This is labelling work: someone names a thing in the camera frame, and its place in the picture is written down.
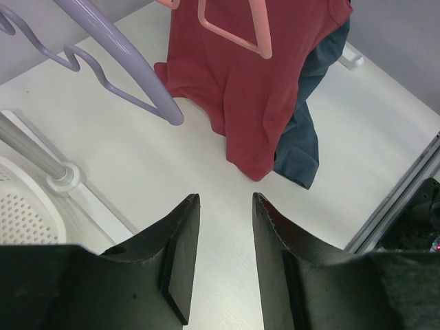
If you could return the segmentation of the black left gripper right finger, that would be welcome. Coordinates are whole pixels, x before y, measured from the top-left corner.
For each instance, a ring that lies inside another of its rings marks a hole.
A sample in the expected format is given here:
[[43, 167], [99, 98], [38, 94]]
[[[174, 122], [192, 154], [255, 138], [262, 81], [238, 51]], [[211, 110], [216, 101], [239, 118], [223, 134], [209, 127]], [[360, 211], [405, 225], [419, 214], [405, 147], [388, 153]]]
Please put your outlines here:
[[266, 329], [438, 329], [439, 255], [334, 247], [260, 193], [252, 226]]

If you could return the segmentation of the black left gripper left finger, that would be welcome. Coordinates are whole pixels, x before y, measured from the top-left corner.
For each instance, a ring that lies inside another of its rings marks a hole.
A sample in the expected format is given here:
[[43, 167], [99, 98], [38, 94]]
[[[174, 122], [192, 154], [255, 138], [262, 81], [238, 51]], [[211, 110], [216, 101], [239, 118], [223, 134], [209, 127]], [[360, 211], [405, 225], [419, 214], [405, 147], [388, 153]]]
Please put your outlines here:
[[200, 198], [102, 254], [1, 247], [2, 329], [182, 329], [189, 322]]

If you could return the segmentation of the red tank top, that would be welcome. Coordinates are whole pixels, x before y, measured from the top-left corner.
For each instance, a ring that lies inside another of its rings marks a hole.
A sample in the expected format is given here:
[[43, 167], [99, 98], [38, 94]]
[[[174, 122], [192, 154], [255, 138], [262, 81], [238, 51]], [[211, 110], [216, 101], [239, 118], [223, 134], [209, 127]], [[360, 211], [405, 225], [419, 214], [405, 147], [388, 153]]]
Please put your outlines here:
[[227, 160], [260, 181], [274, 167], [277, 144], [294, 112], [306, 57], [351, 16], [349, 1], [268, 1], [272, 57], [203, 27], [198, 3], [171, 12], [168, 56], [155, 73], [175, 98], [187, 98], [226, 139]]

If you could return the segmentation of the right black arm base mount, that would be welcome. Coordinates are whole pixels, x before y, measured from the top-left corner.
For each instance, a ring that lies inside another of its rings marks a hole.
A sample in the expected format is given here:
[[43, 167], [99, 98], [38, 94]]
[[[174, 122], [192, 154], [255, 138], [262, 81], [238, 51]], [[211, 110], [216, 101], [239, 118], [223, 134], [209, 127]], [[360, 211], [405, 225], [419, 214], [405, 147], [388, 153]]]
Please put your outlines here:
[[439, 182], [436, 179], [431, 177], [423, 182], [375, 249], [439, 252]]

